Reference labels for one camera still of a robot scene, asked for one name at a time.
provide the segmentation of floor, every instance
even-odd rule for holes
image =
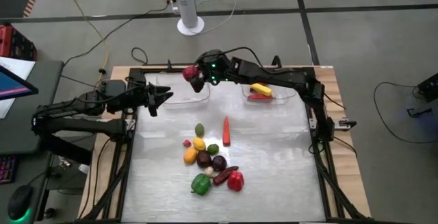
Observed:
[[[379,82],[415,85],[437,72],[438,0],[236,1],[239,10],[275,9],[276,14],[240,12],[220,29],[195,37],[177,32],[177,18],[134,20],[109,37],[107,69],[110,72],[113,66],[139,65],[130,56],[132,47],[143,48],[149,63],[165,63],[167,59],[175,63],[193,62],[209,49],[248,46],[265,64],[279,55],[284,64],[333,65],[346,114],[358,122],[352,137],[372,216],[382,221],[435,223],[438,219],[438,145],[410,144],[394,138],[378,118],[373,91]],[[78,2],[87,15],[141,14],[164,6],[162,0]],[[415,5],[422,4],[432,5],[421,7],[428,9],[414,9],[420,8]],[[304,5],[309,12],[296,12],[298,8],[302,11]],[[230,10],[232,6],[232,1],[219,0],[198,9]],[[353,8],[334,12],[324,9],[342,7]],[[361,11],[367,7],[373,9]],[[39,60],[66,61],[99,41],[85,22],[63,22],[70,16],[80,16],[71,0],[37,0],[30,18],[50,18],[48,21],[54,22],[18,20],[20,23],[14,26],[35,42]],[[226,17],[205,16],[206,27],[213,27]],[[93,23],[107,34],[122,22],[102,18]],[[235,55],[252,60],[245,52]],[[104,50],[99,46],[87,56],[69,63],[63,74],[94,84],[103,60]],[[71,99],[88,90],[87,86],[62,79],[56,101]],[[417,120],[407,117],[405,110],[420,102],[411,96],[410,88],[381,86],[376,99],[384,119],[397,135],[410,140],[438,138],[433,115]],[[48,207],[61,208],[62,212],[56,219],[43,223],[71,220],[77,213],[79,200],[52,195]]]

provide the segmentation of computer mouse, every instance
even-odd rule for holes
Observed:
[[[11,220],[18,220],[26,214],[32,196],[32,187],[28,185],[18,187],[8,203],[8,215]]]

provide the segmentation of green led light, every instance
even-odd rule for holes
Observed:
[[[20,219],[18,220],[9,219],[9,220],[11,221],[11,223],[17,223],[17,224],[22,223],[23,221],[26,221],[28,218],[30,218],[30,214],[31,214],[31,208],[28,208],[25,215],[23,215],[23,217],[21,217]]]

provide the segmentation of keyboard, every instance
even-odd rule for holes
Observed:
[[[16,166],[15,155],[0,155],[0,185],[14,182]]]

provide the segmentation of green bell pepper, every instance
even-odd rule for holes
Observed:
[[[201,196],[205,195],[210,189],[210,178],[203,173],[198,174],[192,182],[192,193],[197,193]]]

